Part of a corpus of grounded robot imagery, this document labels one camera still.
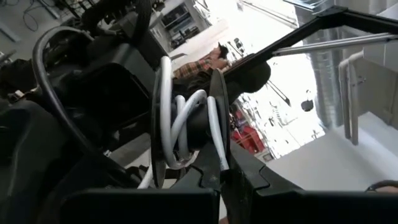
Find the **coiled white cable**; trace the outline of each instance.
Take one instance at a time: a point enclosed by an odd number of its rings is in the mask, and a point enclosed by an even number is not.
[[[171,111],[172,111],[172,62],[168,57],[162,57],[162,80],[160,86],[160,136],[162,140],[163,153],[167,165],[171,169],[184,168],[192,159],[192,154],[188,148],[187,142],[187,127],[185,122],[189,114],[201,102],[205,102],[207,98],[206,91],[197,90],[189,99],[185,101],[183,96],[175,98],[177,102],[177,117],[171,125]],[[207,98],[208,114],[211,129],[211,136],[217,148],[218,155],[221,161],[222,170],[229,169],[228,162],[225,157],[223,140],[221,137],[220,124],[218,122],[218,113],[216,109],[215,99],[213,97]],[[174,154],[174,145],[178,140],[178,157]]]

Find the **ventilation duct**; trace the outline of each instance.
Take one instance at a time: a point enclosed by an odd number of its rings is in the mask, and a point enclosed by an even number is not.
[[[304,4],[316,6],[311,9],[294,4],[298,26],[311,21],[316,13],[322,12],[333,5],[333,1],[302,1]],[[320,30],[303,40],[304,44],[314,44],[338,39],[338,29]],[[342,59],[340,50],[326,50],[307,55],[311,60],[317,84],[315,107],[324,127],[330,129],[343,124],[338,65]]]

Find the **black cable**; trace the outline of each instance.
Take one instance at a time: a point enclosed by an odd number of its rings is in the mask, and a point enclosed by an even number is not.
[[[50,39],[60,32],[77,32],[79,34],[87,36],[87,38],[89,38],[90,40],[93,39],[82,30],[65,26],[54,27],[48,30],[45,34],[43,34],[43,36],[36,42],[33,48],[32,56],[32,68],[36,77],[37,84],[41,88],[43,96],[50,102],[54,116],[58,118],[60,123],[66,128],[69,134],[80,145],[83,153],[94,159],[94,161],[101,165],[101,167],[104,167],[106,170],[112,172],[109,174],[112,178],[114,178],[115,181],[124,179],[124,181],[119,182],[119,184],[121,184],[122,186],[135,186],[136,183],[131,180],[131,178],[126,174],[126,170],[123,169],[117,162],[114,162],[112,159],[105,157],[79,130],[77,125],[69,118],[56,92],[52,88],[43,63],[43,54],[44,48],[46,47]]]
[[[39,8],[39,7],[43,7],[43,6],[36,6],[36,7],[33,7],[33,4],[34,4],[34,3],[35,3],[34,0],[30,0],[30,5],[28,6],[28,8],[26,8],[26,9],[24,10],[24,14],[22,15],[22,20],[24,21],[25,26],[26,26],[30,31],[32,31],[32,32],[35,32],[35,31],[37,31],[37,30],[39,29],[39,24],[37,23],[36,18],[35,18],[34,16],[32,16],[29,12],[32,11],[32,10],[34,10],[34,9],[37,9],[37,8]],[[32,21],[34,22],[34,24],[35,24],[35,28],[32,28],[30,25],[28,25],[28,22],[26,21],[26,16],[29,16],[29,17],[31,18],[31,20],[32,20]]]

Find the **man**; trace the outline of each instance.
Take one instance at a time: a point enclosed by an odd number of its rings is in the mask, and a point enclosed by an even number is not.
[[[227,47],[218,43],[218,46],[203,58],[196,62],[186,63],[174,71],[174,78],[187,78],[196,75],[199,72],[208,71],[210,68],[218,68],[222,70],[228,65],[228,61],[226,59],[228,52],[229,50]]]

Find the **white wall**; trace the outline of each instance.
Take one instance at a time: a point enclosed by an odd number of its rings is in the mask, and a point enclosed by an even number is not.
[[[359,128],[359,146],[340,127],[267,165],[305,190],[363,191],[398,180],[398,131],[371,113],[359,118]]]

